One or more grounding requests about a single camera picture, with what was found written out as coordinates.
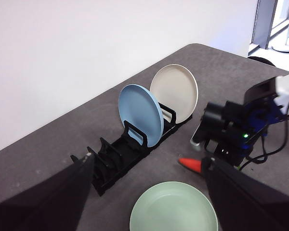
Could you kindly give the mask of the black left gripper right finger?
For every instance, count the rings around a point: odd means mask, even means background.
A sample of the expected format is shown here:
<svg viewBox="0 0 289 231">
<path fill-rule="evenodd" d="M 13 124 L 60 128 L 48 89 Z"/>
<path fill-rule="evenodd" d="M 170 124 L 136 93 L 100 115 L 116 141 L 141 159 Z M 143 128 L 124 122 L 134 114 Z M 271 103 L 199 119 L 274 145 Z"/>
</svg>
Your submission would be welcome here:
<svg viewBox="0 0 289 231">
<path fill-rule="evenodd" d="M 201 173 L 224 231 L 289 231 L 288 195 L 218 158 L 203 158 Z"/>
</svg>

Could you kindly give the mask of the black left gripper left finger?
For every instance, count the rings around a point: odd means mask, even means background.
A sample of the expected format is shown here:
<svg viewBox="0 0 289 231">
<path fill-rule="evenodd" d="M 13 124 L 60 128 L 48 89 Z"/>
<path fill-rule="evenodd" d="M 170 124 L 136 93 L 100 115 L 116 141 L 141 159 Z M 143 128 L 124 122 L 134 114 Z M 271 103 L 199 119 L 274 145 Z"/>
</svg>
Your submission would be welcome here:
<svg viewBox="0 0 289 231">
<path fill-rule="evenodd" d="M 94 170 L 91 153 L 0 203 L 0 231 L 75 231 Z"/>
</svg>

